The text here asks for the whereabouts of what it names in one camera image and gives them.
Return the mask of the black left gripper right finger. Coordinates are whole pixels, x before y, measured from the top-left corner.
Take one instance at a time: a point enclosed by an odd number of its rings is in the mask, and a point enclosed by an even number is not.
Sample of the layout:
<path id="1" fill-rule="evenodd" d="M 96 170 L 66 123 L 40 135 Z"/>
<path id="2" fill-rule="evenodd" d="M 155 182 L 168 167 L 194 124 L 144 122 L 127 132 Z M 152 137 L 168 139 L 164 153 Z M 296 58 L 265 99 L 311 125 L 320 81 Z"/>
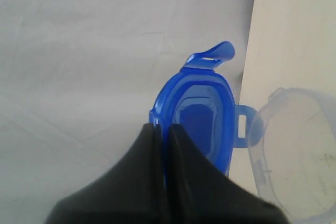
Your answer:
<path id="1" fill-rule="evenodd" d="M 167 194 L 173 223 L 289 223 L 219 171 L 179 124 L 167 137 Z"/>

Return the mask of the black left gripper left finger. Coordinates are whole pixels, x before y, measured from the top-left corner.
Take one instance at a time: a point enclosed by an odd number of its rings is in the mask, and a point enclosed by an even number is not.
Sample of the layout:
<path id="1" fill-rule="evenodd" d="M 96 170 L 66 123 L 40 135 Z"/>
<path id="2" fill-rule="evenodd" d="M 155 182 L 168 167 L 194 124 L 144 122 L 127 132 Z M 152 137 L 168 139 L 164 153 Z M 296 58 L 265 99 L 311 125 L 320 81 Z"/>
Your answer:
<path id="1" fill-rule="evenodd" d="M 100 178 L 60 200 L 46 223 L 167 223 L 161 129 L 144 124 L 127 153 Z"/>

